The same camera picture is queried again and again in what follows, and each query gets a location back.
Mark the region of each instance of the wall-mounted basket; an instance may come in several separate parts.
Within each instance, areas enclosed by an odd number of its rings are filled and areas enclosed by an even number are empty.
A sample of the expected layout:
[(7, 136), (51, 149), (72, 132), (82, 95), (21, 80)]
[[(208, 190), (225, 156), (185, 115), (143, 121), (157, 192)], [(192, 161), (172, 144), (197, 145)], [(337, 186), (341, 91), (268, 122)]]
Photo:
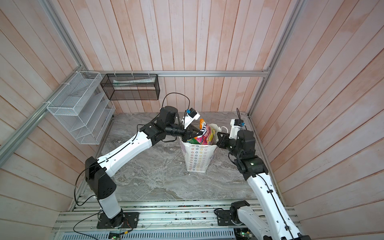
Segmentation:
[(80, 144), (99, 144), (115, 111), (103, 92), (95, 93), (100, 82), (100, 73), (78, 72), (47, 107)]
[(156, 74), (108, 73), (101, 87), (109, 100), (158, 100), (160, 94)]

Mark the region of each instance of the colorful snack package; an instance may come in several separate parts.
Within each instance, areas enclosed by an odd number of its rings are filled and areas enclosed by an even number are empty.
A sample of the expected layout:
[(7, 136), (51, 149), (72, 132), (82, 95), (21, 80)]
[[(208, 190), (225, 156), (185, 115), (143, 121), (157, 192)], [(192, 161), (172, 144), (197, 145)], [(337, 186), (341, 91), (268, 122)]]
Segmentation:
[(196, 140), (203, 145), (212, 145), (216, 131), (207, 125), (204, 119), (200, 119), (200, 129), (203, 135), (196, 137)]

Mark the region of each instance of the gray marble surface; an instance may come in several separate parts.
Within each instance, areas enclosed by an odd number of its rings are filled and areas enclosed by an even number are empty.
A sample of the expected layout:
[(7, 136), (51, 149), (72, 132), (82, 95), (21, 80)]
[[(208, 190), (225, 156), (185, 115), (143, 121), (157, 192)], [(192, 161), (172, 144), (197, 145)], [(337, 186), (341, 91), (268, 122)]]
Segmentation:
[[(112, 129), (103, 147), (107, 154), (136, 133), (137, 124), (149, 122), (156, 113), (132, 113), (115, 116)], [(237, 118), (235, 112), (201, 113), (209, 123), (226, 126), (230, 130), (230, 120)], [(242, 114), (246, 125), (250, 126), (246, 114)], [(255, 195), (244, 181), (242, 174), (228, 160), (228, 151), (218, 149), (205, 173), (188, 172), (184, 155), (178, 141), (159, 142), (141, 152), (115, 174), (116, 196), (119, 201), (146, 200), (208, 200), (208, 199), (255, 199)], [(84, 195), (93, 192), (86, 188)]]

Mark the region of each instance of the wooden wall panel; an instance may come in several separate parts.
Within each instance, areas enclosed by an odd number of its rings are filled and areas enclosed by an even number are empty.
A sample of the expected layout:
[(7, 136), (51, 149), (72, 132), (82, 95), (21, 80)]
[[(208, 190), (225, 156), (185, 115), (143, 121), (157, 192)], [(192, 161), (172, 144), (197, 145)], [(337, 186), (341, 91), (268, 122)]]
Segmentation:
[[(95, 71), (265, 69), (296, 3), (53, 0), (87, 67)], [(259, 83), (250, 77), (161, 78), (159, 101), (115, 103), (123, 113), (156, 112), (167, 93), (178, 92), (197, 111), (246, 111)], [(172, 94), (165, 104), (184, 109), (187, 100)]]
[[(92, 13), (102, 12), (101, 6), (93, 7)], [(90, 17), (82, 20), (91, 24)], [(99, 30), (106, 28), (105, 19), (96, 20)], [(101, 39), (107, 43), (112, 37), (106, 34)], [(88, 58), (86, 62), (94, 63)], [(38, 0), (1, 1), (0, 144), (77, 67)], [(76, 177), (84, 169), (85, 160), (93, 155), (93, 148), (78, 144), (48, 114), (0, 169), (2, 237), (48, 238), (59, 212), (66, 211), (72, 202)]]
[(308, 2), (252, 116), (312, 239), (382, 238), (383, 10)]

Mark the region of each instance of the black cable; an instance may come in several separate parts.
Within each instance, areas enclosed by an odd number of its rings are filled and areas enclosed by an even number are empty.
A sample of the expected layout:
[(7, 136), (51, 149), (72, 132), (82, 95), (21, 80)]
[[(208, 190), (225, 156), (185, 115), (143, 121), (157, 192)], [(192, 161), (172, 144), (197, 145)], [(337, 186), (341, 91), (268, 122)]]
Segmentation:
[(77, 181), (79, 180), (80, 175), (81, 175), (83, 172), (85, 172), (85, 170), (89, 169), (90, 167), (92, 167), (92, 165), (89, 166), (89, 167), (87, 167), (87, 168), (84, 169), (83, 171), (81, 171), (81, 173), (77, 176), (76, 181), (75, 181), (75, 183), (74, 183), (74, 188), (73, 188), (73, 198), (74, 198), (74, 201), (75, 201), (75, 203), (76, 203), (77, 206), (82, 206), (83, 204), (85, 204), (86, 201), (88, 201), (88, 199), (90, 199), (91, 197), (95, 196), (95, 195), (93, 195), (93, 196), (88, 197), (87, 200), (85, 200), (81, 205), (79, 205), (79, 203), (77, 202), (77, 199), (76, 199), (76, 186), (77, 186)]
[(91, 216), (89, 216), (89, 217), (86, 217), (86, 218), (84, 218), (83, 220), (81, 220), (80, 222), (76, 223), (75, 226), (73, 226), (73, 231), (76, 232), (76, 233), (79, 233), (79, 234), (82, 234), (82, 235), (86, 235), (86, 236), (88, 236), (88, 237), (91, 237), (91, 238), (93, 238), (93, 239), (99, 240), (99, 239), (97, 239), (97, 238), (95, 238), (95, 237), (93, 237), (93, 236), (91, 236), (91, 235), (88, 235), (88, 234), (85, 234), (85, 233), (78, 232), (78, 231), (76, 231), (74, 228), (75, 228), (79, 223), (81, 223), (82, 221), (84, 221), (84, 220), (86, 220), (86, 219), (88, 219), (88, 218), (90, 218), (90, 217), (93, 217), (93, 216), (95, 216), (95, 215), (97, 215), (97, 214), (99, 214), (99, 213), (101, 213), (101, 212), (102, 212), (102, 210), (100, 210), (100, 211), (96, 212), (95, 214), (93, 214), (93, 215), (91, 215)]
[(232, 161), (232, 160), (231, 160), (231, 158), (229, 157), (229, 154), (230, 154), (230, 152), (228, 153), (228, 158), (229, 158), (229, 161), (231, 161), (231, 163), (235, 164), (235, 162), (234, 162), (234, 161)]
[[(274, 198), (274, 196), (273, 196), (273, 194), (272, 194), (273, 191), (271, 191), (271, 189), (269, 188), (269, 186), (268, 186), (266, 180), (265, 180), (262, 176), (260, 176), (260, 175), (257, 174), (257, 173), (254, 173), (254, 172), (243, 171), (243, 173), (255, 174), (255, 175), (259, 176), (259, 177), (264, 181), (266, 187), (268, 188), (267, 193), (270, 193), (270, 194), (271, 194), (272, 199), (273, 199), (273, 201), (275, 202), (276, 208), (277, 208), (277, 210), (279, 211), (280, 216), (281, 216), (281, 218), (282, 218), (282, 220), (283, 220), (285, 226), (286, 226), (286, 227), (289, 227), (289, 226), (287, 225), (287, 222), (285, 221), (285, 219), (284, 219), (284, 217), (283, 217), (283, 214), (280, 212), (279, 206), (277, 205), (277, 202), (276, 202), (276, 200), (275, 200), (275, 198)], [(291, 230), (290, 230), (289, 228), (288, 228), (287, 230), (288, 230), (289, 233), (291, 234), (292, 239), (294, 239)]]
[[(144, 124), (138, 124), (138, 125), (136, 126), (137, 132), (136, 132), (135, 137), (134, 137), (133, 140), (132, 140), (132, 143), (133, 143), (133, 141), (135, 141), (135, 139), (136, 139), (136, 137), (137, 137), (137, 134), (139, 133), (139, 125), (144, 126)], [(108, 160), (108, 159), (110, 159), (111, 157), (115, 156), (116, 154), (118, 154), (119, 152), (121, 152), (121, 150), (123, 150), (126, 146), (128, 146), (128, 145), (130, 145), (130, 144), (131, 144), (131, 143), (129, 142), (127, 145), (125, 145), (125, 146), (122, 147), (119, 151), (117, 151), (117, 153), (113, 154), (112, 156), (109, 156), (106, 160)]]
[[(167, 96), (168, 96), (169, 94), (172, 94), (172, 93), (168, 93), (168, 94), (164, 97), (164, 99), (163, 99), (163, 103), (161, 104), (161, 107), (164, 106), (164, 100), (167, 98)], [(183, 95), (184, 97), (186, 97), (186, 98), (188, 99), (188, 108), (187, 108), (187, 109), (189, 109), (189, 106), (190, 106), (190, 103), (191, 103), (191, 101), (189, 100), (189, 98), (188, 98), (186, 95), (182, 94), (182, 93), (175, 93), (175, 94)]]

